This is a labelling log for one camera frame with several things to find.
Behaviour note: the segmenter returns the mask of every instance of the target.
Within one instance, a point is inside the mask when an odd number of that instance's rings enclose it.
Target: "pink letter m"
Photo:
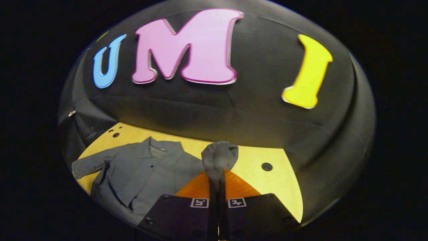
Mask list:
[[[139,28],[136,71],[132,81],[145,84],[158,75],[153,57],[165,79],[172,79],[189,49],[189,62],[181,70],[184,79],[204,84],[232,84],[236,71],[230,67],[230,41],[235,21],[244,14],[232,9],[200,11],[175,33],[166,19]]]

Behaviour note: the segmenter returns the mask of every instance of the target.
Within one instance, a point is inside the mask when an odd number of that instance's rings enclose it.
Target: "shirt collar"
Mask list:
[[[150,153],[149,146],[154,146],[159,149],[167,150],[168,154],[166,156],[168,157],[176,156],[177,158],[179,158],[184,153],[183,147],[181,146],[180,142],[156,141],[150,136],[138,145],[137,149],[135,150],[137,153],[137,157],[138,158],[153,157],[152,154]]]

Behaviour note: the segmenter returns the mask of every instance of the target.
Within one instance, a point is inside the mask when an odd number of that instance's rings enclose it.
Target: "blue letter u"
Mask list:
[[[117,39],[113,40],[110,45],[110,55],[108,58],[108,70],[105,75],[101,72],[101,63],[103,58],[103,53],[106,51],[107,47],[102,48],[94,57],[94,83],[98,88],[105,88],[113,83],[114,78],[117,73],[117,61],[119,58],[119,47],[122,40],[126,37],[126,34],[119,36]]]

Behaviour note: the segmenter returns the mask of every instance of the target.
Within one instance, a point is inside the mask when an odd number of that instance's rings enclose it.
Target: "gray shirt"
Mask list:
[[[175,195],[205,171],[202,161],[184,152],[180,142],[152,137],[76,160],[72,170],[77,179],[101,170],[91,197],[135,225],[161,195]]]

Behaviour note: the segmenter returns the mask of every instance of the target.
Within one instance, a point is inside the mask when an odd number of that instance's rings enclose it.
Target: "black background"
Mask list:
[[[59,150],[56,111],[62,84],[85,47],[156,2],[4,5],[6,240],[145,240],[75,183]],[[377,108],[373,154],[361,179],[297,240],[422,240],[427,198],[422,172],[427,161],[422,141],[427,87],[422,1],[280,3],[332,33],[354,54],[370,81]]]

